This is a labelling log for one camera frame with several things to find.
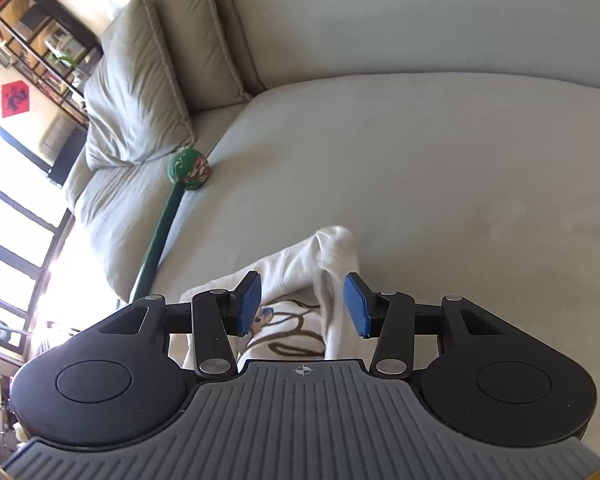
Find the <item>beige throw pillow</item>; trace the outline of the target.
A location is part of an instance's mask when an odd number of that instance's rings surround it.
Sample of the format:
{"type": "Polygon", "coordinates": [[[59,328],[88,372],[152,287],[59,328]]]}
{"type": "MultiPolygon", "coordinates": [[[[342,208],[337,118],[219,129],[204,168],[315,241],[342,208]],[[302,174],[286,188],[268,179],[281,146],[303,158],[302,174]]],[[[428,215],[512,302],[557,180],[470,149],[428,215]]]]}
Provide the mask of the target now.
{"type": "Polygon", "coordinates": [[[130,0],[107,29],[102,48],[84,90],[91,170],[140,165],[195,140],[151,0],[130,0]]]}
{"type": "Polygon", "coordinates": [[[151,0],[192,112],[242,104],[250,94],[233,63],[215,0],[151,0]]]}

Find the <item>green massage hammer stick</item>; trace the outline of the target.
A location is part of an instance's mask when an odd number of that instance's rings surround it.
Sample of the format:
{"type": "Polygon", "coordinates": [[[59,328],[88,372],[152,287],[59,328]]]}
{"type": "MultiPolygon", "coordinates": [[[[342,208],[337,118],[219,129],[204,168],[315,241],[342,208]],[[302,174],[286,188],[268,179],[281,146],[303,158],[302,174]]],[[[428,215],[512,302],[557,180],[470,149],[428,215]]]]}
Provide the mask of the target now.
{"type": "Polygon", "coordinates": [[[211,167],[207,157],[194,148],[180,148],[171,157],[166,167],[166,176],[172,184],[171,192],[166,199],[144,261],[140,266],[140,272],[138,272],[132,290],[131,299],[133,301],[139,300],[151,292],[166,241],[184,195],[202,188],[210,174],[211,167]]]}

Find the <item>grey sofa seat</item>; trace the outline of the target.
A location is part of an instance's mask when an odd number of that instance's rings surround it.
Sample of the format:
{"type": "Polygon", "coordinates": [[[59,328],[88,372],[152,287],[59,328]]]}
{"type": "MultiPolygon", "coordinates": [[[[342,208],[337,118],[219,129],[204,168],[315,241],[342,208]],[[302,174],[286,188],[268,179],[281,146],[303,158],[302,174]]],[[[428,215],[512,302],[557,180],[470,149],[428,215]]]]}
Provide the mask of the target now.
{"type": "Polygon", "coordinates": [[[178,208],[158,294],[343,226],[368,284],[426,301],[456,292],[600,366],[600,89],[347,76],[192,123],[212,174],[178,208]]]}

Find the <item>rear beige throw pillow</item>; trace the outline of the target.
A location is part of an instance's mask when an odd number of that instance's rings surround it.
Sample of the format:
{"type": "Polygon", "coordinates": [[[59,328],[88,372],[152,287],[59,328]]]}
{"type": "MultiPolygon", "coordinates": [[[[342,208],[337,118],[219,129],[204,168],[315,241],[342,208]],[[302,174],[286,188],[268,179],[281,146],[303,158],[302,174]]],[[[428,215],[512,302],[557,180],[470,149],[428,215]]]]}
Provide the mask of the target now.
{"type": "Polygon", "coordinates": [[[233,63],[215,0],[151,0],[192,112],[242,104],[250,94],[233,63]]]}

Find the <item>red paper wall decoration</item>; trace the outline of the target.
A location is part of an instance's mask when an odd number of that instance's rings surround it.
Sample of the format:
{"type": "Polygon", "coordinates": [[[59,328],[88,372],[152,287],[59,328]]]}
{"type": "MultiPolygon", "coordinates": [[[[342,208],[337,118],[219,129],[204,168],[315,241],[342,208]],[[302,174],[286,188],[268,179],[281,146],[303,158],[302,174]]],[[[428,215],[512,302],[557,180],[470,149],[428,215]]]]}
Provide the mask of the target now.
{"type": "Polygon", "coordinates": [[[16,80],[1,86],[1,111],[3,118],[9,118],[30,110],[30,89],[23,80],[16,80]]]}

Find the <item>front beige throw pillow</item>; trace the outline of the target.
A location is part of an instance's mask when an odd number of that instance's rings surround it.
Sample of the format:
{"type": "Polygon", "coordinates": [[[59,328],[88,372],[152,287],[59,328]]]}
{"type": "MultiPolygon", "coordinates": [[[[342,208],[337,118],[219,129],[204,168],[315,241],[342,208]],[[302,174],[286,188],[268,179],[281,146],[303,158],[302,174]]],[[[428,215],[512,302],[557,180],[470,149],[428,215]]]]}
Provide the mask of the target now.
{"type": "Polygon", "coordinates": [[[107,29],[102,48],[84,90],[91,170],[140,165],[195,140],[151,0],[130,0],[107,29]]]}

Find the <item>white printed t-shirt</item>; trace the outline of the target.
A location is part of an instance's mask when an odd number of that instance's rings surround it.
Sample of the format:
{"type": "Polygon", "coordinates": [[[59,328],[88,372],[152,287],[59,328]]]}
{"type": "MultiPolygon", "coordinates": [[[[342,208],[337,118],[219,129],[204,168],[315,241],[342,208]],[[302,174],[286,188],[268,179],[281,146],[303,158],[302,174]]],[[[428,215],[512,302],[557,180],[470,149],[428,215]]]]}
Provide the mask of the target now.
{"type": "Polygon", "coordinates": [[[228,338],[238,367],[249,360],[369,363],[374,345],[358,336],[343,300],[344,278],[358,270],[353,234],[329,226],[242,270],[186,290],[180,300],[232,289],[247,272],[256,271],[262,280],[261,307],[244,336],[228,338]]]}

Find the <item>black metal storage shelf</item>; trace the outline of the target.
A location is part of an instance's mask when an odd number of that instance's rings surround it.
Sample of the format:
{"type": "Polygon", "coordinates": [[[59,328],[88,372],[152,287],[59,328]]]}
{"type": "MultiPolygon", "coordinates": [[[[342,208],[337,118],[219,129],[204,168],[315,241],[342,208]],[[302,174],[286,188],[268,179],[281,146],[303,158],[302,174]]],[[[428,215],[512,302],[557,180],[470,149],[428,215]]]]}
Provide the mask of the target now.
{"type": "Polygon", "coordinates": [[[87,125],[84,88],[102,46],[62,4],[0,0],[0,48],[27,82],[74,122],[87,125]]]}

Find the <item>grey sofa back cushion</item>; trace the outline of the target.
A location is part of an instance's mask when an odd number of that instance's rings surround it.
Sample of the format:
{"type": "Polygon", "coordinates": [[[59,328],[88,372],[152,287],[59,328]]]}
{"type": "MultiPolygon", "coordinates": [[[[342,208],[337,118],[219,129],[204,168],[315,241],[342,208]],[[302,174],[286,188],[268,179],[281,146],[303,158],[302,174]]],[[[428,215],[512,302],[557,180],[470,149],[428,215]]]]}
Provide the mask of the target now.
{"type": "Polygon", "coordinates": [[[247,88],[465,72],[600,88],[600,0],[216,0],[247,88]]]}

